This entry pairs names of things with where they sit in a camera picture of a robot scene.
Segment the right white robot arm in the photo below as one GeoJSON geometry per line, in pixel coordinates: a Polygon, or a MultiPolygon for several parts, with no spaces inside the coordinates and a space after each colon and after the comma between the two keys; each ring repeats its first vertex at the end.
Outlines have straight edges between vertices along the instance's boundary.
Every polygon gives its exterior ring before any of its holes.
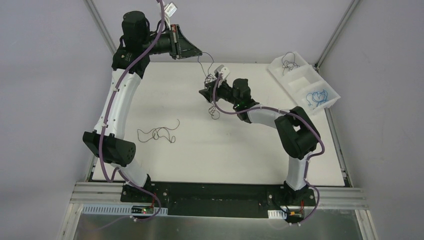
{"type": "Polygon", "coordinates": [[[261,105],[252,98],[245,78],[234,80],[232,86],[225,80],[214,80],[206,83],[199,93],[214,105],[218,100],[231,103],[234,114],[243,122],[277,130],[282,147],[289,156],[283,199],[290,205],[302,201],[309,189],[306,181],[309,160],[321,143],[321,136],[305,110],[300,106],[284,111],[261,105]]]}

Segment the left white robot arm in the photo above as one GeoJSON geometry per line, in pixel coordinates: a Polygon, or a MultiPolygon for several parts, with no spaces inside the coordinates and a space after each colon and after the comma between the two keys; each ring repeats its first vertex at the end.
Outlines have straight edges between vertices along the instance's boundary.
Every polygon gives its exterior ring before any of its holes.
{"type": "Polygon", "coordinates": [[[202,55],[202,51],[183,35],[179,24],[160,20],[156,31],[141,11],[130,11],[123,15],[122,36],[112,57],[112,75],[107,100],[93,131],[86,131],[82,141],[99,160],[105,180],[106,166],[111,166],[123,175],[123,179],[135,186],[133,195],[140,202],[152,198],[150,176],[134,161],[136,145],[124,139],[127,117],[132,99],[151,55],[169,54],[180,60],[202,55]]]}

